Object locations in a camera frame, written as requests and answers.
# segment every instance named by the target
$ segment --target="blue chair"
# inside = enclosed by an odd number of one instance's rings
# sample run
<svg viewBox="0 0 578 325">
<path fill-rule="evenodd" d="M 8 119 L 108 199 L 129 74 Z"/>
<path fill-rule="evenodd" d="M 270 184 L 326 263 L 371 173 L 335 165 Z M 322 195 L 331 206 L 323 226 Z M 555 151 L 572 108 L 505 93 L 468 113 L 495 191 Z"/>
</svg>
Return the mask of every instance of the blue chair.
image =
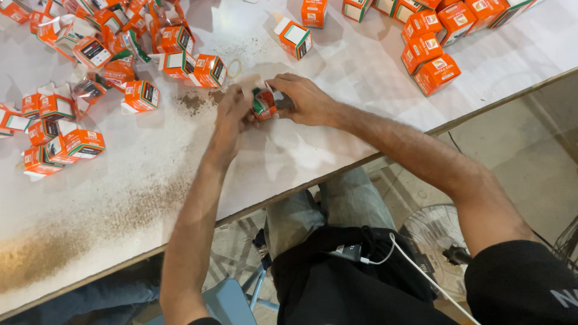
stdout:
<svg viewBox="0 0 578 325">
<path fill-rule="evenodd" d="M 215 287 L 203 292 L 203 300 L 205 300 L 211 316 L 221 322 L 222 325 L 257 325 L 253 316 L 253 309 L 256 303 L 279 311 L 279 305 L 257 297 L 265 275 L 266 271 L 261 265 L 242 286 L 237 280 L 228 276 Z M 257 284 L 253 294 L 248 294 L 247 291 L 255 281 L 257 281 Z M 163 325 L 164 320 L 161 315 L 145 325 Z"/>
</svg>

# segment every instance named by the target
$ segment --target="table surface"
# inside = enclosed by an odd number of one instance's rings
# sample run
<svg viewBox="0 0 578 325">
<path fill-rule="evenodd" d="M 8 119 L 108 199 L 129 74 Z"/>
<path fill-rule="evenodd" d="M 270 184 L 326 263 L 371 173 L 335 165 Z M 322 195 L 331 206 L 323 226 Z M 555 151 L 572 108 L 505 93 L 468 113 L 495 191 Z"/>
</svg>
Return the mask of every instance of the table surface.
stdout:
<svg viewBox="0 0 578 325">
<path fill-rule="evenodd" d="M 512 23 L 445 48 L 462 70 L 429 98 L 407 75 L 402 24 L 369 10 L 363 22 L 329 0 L 324 29 L 296 61 L 279 46 L 273 12 L 300 21 L 299 1 L 183 3 L 194 53 L 239 58 L 241 76 L 293 72 L 342 102 L 427 131 L 578 66 L 578 2 L 548 0 Z M 40 43 L 28 25 L 0 34 L 0 102 L 50 80 L 66 81 L 72 64 Z M 100 130 L 106 151 L 94 160 L 31 183 L 15 166 L 29 146 L 0 139 L 0 319 L 71 290 L 96 274 L 166 244 L 212 133 L 218 89 L 187 87 L 140 65 L 161 91 L 160 109 L 122 116 L 110 90 L 83 124 Z M 225 84 L 232 84 L 228 78 Z M 376 150 L 344 132 L 267 121 L 244 134 L 218 208 L 218 219 L 353 164 Z"/>
</svg>

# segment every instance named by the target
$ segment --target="jeans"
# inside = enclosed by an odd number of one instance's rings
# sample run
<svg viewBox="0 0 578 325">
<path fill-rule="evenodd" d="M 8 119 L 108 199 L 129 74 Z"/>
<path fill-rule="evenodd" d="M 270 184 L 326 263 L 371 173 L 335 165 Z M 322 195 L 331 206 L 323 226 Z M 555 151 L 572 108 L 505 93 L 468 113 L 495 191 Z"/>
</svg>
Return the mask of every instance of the jeans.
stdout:
<svg viewBox="0 0 578 325">
<path fill-rule="evenodd" d="M 264 231 L 271 259 L 299 245 L 325 224 L 395 230 L 390 212 L 363 168 L 335 176 L 319 188 L 320 207 L 308 190 L 267 207 Z"/>
<path fill-rule="evenodd" d="M 158 299 L 158 282 L 110 275 L 8 318 L 0 324 L 62 325 L 73 316 L 106 309 L 90 324 L 125 325 L 147 306 L 147 302 Z"/>
</svg>

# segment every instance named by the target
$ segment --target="person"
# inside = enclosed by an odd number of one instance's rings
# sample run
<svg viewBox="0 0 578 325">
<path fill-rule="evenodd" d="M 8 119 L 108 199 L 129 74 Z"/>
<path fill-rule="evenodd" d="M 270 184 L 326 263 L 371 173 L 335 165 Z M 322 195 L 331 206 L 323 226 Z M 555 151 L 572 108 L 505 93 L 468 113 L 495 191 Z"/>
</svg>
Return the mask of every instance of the person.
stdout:
<svg viewBox="0 0 578 325">
<path fill-rule="evenodd" d="M 339 103 L 303 77 L 285 73 L 267 82 L 295 103 L 279 117 L 349 132 L 452 199 L 473 257 L 465 284 L 479 323 L 578 324 L 578 280 L 537 241 L 487 168 L 409 126 Z M 214 134 L 166 249 L 160 295 L 166 324 L 219 324 L 201 288 L 223 179 L 243 122 L 251 122 L 249 109 L 239 86 L 218 105 Z M 378 263 L 393 234 L 411 256 L 361 169 L 320 189 L 321 207 L 304 191 L 267 209 L 278 324 L 455 324 L 434 308 L 427 280 L 398 249 L 379 265 L 323 253 L 362 244 L 363 257 Z"/>
</svg>

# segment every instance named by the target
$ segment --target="thigh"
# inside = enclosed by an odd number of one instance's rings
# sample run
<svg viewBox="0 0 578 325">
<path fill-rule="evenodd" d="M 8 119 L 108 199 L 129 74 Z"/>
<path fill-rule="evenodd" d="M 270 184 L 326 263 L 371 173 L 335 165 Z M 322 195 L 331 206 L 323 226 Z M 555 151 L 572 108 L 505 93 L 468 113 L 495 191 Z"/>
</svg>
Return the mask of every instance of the thigh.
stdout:
<svg viewBox="0 0 578 325">
<path fill-rule="evenodd" d="M 358 167 L 319 185 L 327 223 L 338 227 L 390 228 L 395 224 L 381 195 Z"/>
<path fill-rule="evenodd" d="M 324 224 L 325 217 L 308 190 L 268 206 L 264 231 L 271 259 L 299 245 Z"/>
</svg>

